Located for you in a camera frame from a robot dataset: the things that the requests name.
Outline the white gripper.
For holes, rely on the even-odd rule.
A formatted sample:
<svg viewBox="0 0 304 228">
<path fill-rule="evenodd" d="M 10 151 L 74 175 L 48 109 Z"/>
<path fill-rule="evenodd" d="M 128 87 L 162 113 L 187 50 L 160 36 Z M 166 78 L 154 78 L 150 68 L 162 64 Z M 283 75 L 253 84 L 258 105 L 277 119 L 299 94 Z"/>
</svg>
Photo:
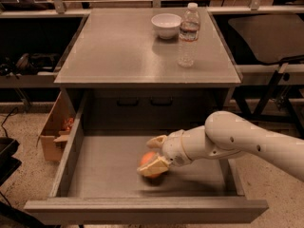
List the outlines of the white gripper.
<svg viewBox="0 0 304 228">
<path fill-rule="evenodd" d="M 146 142 L 148 148 L 162 148 L 164 155 L 144 155 L 137 172 L 144 177 L 154 177 L 169 169 L 170 163 L 175 166 L 184 166 L 192 161 L 188 158 L 182 146 L 183 130 L 154 137 Z"/>
</svg>

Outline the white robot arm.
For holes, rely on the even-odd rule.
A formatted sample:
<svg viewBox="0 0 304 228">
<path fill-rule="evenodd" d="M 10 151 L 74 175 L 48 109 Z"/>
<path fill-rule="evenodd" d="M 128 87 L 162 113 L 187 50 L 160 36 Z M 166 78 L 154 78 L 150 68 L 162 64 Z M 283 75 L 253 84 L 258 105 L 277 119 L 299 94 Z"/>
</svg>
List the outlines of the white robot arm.
<svg viewBox="0 0 304 228">
<path fill-rule="evenodd" d="M 164 173 L 172 165 L 195 160 L 231 159 L 250 153 L 304 181 L 304 141 L 256 126 L 238 115 L 217 111 L 203 126 L 175 131 L 150 139 L 146 145 L 159 148 L 151 160 L 138 167 L 145 177 Z"/>
</svg>

